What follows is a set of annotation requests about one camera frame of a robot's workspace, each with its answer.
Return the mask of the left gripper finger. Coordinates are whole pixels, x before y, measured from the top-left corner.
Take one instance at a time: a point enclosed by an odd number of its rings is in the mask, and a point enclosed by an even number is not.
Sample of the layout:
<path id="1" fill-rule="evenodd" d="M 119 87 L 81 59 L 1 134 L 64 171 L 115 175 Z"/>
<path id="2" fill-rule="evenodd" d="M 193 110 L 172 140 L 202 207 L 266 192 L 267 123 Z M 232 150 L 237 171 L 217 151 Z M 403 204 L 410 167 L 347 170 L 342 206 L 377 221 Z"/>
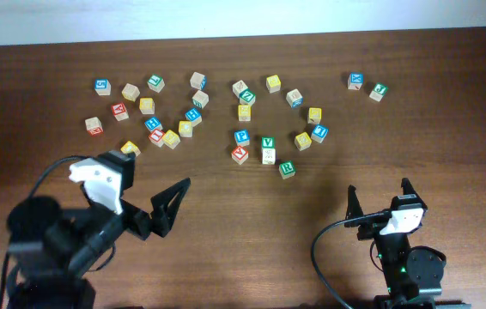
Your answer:
<path id="1" fill-rule="evenodd" d="M 125 154 L 117 150 L 110 150 L 104 153 L 104 159 L 124 172 L 135 170 L 136 154 L 134 152 Z"/>
<path id="2" fill-rule="evenodd" d="M 153 211 L 150 214 L 153 233 L 166 237 L 171 231 L 179 207 L 190 186 L 190 178 L 182 179 L 150 199 L 153 206 Z"/>

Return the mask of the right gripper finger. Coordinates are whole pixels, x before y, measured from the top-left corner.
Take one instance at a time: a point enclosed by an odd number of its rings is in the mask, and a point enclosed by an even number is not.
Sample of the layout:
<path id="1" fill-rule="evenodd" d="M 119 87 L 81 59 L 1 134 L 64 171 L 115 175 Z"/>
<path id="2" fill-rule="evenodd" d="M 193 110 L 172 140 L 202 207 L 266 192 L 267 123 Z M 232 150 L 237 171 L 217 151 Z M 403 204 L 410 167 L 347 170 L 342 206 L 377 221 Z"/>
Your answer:
<path id="1" fill-rule="evenodd" d="M 345 227 L 358 227 L 361 224 L 361 218 L 364 216 L 360 202 L 356 195 L 356 188 L 350 185 L 347 190 L 347 209 L 345 214 Z"/>
<path id="2" fill-rule="evenodd" d="M 401 180 L 401 188 L 403 190 L 403 194 L 401 198 L 416 198 L 417 194 L 412 186 L 410 180 L 408 178 L 402 178 Z"/>

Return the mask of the yellow S block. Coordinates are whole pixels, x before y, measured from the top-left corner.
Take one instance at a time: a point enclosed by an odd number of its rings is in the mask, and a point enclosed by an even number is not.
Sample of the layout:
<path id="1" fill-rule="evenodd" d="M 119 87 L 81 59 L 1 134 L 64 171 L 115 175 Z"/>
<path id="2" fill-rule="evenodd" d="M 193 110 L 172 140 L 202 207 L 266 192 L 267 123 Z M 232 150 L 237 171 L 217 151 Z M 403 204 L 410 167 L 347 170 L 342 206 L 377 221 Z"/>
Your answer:
<path id="1" fill-rule="evenodd" d="M 180 143 L 180 137 L 172 130 L 168 130 L 163 136 L 162 139 L 163 143 L 168 146 L 170 149 L 175 149 Z"/>

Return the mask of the green R block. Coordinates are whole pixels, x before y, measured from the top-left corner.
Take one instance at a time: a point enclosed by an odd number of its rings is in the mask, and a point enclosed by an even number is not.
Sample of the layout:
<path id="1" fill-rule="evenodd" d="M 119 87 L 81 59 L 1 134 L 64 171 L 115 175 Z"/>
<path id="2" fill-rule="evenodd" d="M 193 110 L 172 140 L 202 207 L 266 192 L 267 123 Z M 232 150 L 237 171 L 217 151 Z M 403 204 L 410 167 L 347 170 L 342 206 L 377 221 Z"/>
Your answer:
<path id="1" fill-rule="evenodd" d="M 292 161 L 285 161 L 279 165 L 279 172 L 283 179 L 293 177 L 295 175 L 295 165 Z"/>

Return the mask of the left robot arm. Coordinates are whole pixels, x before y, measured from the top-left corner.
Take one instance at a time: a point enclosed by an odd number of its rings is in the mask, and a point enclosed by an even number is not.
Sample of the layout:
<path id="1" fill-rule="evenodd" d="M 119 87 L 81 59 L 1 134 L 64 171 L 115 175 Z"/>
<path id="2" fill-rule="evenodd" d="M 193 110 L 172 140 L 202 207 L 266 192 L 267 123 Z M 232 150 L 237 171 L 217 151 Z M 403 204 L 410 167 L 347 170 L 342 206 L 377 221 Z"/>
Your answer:
<path id="1" fill-rule="evenodd" d="M 88 207 L 64 209 L 54 197 L 32 189 L 11 210 L 0 308 L 93 307 L 95 291 L 85 274 L 108 265 L 101 256 L 115 255 L 123 233 L 141 240 L 151 234 L 166 237 L 191 186 L 190 179 L 182 179 L 157 193 L 146 212 L 122 198 L 133 185 L 135 153 L 68 156 L 48 166 L 37 182 L 63 163 L 69 163 L 69 178 L 79 184 Z"/>

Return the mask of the yellow block near arm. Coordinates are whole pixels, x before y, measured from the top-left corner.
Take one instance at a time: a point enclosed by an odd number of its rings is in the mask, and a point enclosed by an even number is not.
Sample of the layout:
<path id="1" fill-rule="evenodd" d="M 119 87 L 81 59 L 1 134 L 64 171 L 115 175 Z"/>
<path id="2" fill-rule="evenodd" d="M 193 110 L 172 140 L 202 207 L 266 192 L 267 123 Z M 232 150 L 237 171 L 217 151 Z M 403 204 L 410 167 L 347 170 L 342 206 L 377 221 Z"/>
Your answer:
<path id="1" fill-rule="evenodd" d="M 131 142 L 131 141 L 127 141 L 121 148 L 120 148 L 121 152 L 123 154 L 130 154 L 130 153 L 134 153 L 135 156 L 139 156 L 141 154 L 141 150 L 139 149 L 139 147 Z"/>

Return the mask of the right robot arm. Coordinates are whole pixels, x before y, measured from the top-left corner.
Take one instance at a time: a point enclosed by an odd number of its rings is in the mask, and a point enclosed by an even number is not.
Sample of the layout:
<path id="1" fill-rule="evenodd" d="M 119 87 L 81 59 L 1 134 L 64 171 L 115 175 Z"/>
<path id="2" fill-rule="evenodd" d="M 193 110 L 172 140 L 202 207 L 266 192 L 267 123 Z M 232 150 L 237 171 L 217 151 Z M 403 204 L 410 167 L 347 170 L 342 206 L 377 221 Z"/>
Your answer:
<path id="1" fill-rule="evenodd" d="M 392 199 L 389 208 L 369 215 L 363 213 L 356 188 L 353 185 L 348 188 L 344 226 L 356 227 L 358 240 L 372 242 L 386 281 L 388 294 L 375 297 L 374 307 L 470 308 L 470 304 L 461 300 L 435 300 L 442 294 L 447 257 L 428 246 L 410 245 L 408 236 L 422 226 L 428 206 L 407 178 L 402 179 L 401 188 L 403 193 Z"/>

